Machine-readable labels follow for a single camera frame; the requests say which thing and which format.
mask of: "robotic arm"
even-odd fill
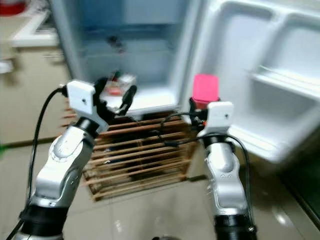
[[[114,111],[100,100],[107,79],[96,84],[73,80],[67,84],[70,107],[79,120],[54,140],[48,160],[36,178],[35,192],[21,213],[22,229],[16,240],[63,240],[62,230],[75,197],[82,170],[89,161],[99,133],[108,129],[116,115],[128,111],[136,86],[124,94]]]
[[[239,160],[233,143],[227,141],[234,106],[228,101],[215,101],[197,114],[192,99],[190,105],[193,125],[206,123],[197,137],[202,139],[206,150],[205,166],[217,239],[256,240],[257,230],[248,211],[250,206],[239,178]]]

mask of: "white refrigerator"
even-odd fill
[[[234,104],[229,133],[271,164],[320,125],[317,1],[52,0],[51,8],[72,78],[137,76],[131,115],[187,111],[203,73],[218,76],[220,98]]]

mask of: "kitchen cabinet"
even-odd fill
[[[51,91],[68,80],[68,72],[57,47],[19,48],[14,70],[0,79],[0,143],[33,139],[41,108]],[[48,105],[40,139],[59,133],[64,97],[57,94]]]

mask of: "wooden rack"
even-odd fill
[[[108,131],[96,141],[91,159],[83,170],[84,182],[92,192],[92,199],[117,196],[183,181],[191,161],[195,144],[179,148],[165,146],[152,132],[172,112],[144,115],[141,121],[129,117],[117,118]],[[66,108],[62,127],[76,119],[72,109]],[[179,117],[165,124],[161,138],[167,141],[191,137],[189,127]]]

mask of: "tiled floor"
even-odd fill
[[[46,161],[48,149],[49,144],[38,147],[36,173]],[[16,224],[24,204],[30,151],[30,147],[12,148],[0,156],[2,236]],[[87,188],[81,186],[65,223],[65,239],[151,240],[166,234],[182,240],[213,240],[206,187],[205,180],[186,181],[94,203]],[[253,188],[259,240],[311,239],[294,226],[265,182],[257,179]]]

